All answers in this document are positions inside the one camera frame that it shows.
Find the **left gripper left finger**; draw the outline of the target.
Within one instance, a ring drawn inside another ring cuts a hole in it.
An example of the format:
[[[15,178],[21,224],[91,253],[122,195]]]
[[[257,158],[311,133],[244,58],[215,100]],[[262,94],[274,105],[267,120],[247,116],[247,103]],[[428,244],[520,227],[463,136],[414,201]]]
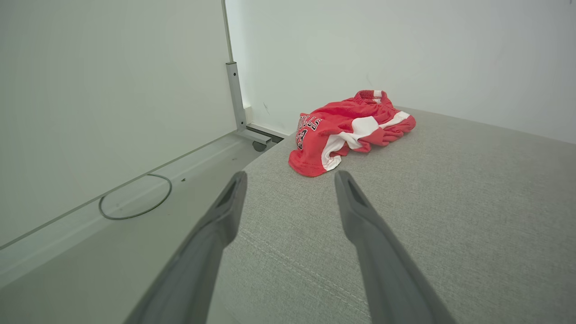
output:
[[[233,174],[124,324],[206,324],[224,249],[233,242],[248,176]]]

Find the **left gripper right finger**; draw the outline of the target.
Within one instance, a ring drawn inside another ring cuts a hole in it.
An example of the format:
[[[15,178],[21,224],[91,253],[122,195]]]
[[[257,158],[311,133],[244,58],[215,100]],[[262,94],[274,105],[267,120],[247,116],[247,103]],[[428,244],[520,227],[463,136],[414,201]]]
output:
[[[358,256],[372,324],[456,324],[352,175],[334,178],[344,233]]]

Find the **red Bulls basketball shorts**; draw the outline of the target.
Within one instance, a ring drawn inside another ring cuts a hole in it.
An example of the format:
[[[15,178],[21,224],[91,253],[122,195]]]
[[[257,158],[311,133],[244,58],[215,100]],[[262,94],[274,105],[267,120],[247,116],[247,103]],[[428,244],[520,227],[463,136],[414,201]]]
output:
[[[318,177],[337,168],[351,150],[368,153],[372,146],[387,146],[414,127],[415,118],[395,108],[386,92],[362,90],[302,113],[288,163],[300,175]]]

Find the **white partition panel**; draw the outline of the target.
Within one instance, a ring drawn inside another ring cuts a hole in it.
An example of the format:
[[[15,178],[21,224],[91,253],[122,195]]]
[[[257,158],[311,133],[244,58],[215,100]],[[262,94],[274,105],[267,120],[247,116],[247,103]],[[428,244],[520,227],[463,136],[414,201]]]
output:
[[[236,130],[223,0],[0,0],[0,250]]]

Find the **dark wall baseboard strip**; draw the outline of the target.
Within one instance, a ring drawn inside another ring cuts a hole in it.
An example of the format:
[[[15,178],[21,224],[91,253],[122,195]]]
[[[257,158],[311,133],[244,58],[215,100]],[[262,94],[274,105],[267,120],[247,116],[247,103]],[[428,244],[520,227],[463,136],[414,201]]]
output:
[[[249,131],[253,131],[255,133],[259,133],[261,135],[265,135],[266,137],[270,137],[271,141],[275,144],[279,143],[280,141],[283,141],[284,138],[287,137],[287,135],[283,135],[280,132],[274,131],[274,130],[269,130],[263,127],[259,127],[258,125],[248,125],[247,129]]]

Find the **grey metal partition post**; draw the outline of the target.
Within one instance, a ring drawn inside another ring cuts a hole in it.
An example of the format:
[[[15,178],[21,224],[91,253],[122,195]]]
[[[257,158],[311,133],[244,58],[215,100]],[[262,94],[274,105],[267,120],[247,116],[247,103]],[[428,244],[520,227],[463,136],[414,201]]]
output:
[[[245,109],[243,108],[241,86],[239,83],[237,62],[233,58],[232,39],[229,30],[228,12],[226,7],[226,0],[220,0],[222,6],[222,13],[225,26],[226,42],[228,47],[229,61],[226,63],[226,70],[228,73],[229,88],[232,96],[233,112],[236,119],[236,133],[237,135],[251,140],[252,146],[257,152],[264,152],[268,148],[268,144],[272,141],[272,137],[264,135],[252,130],[249,130],[246,120]]]

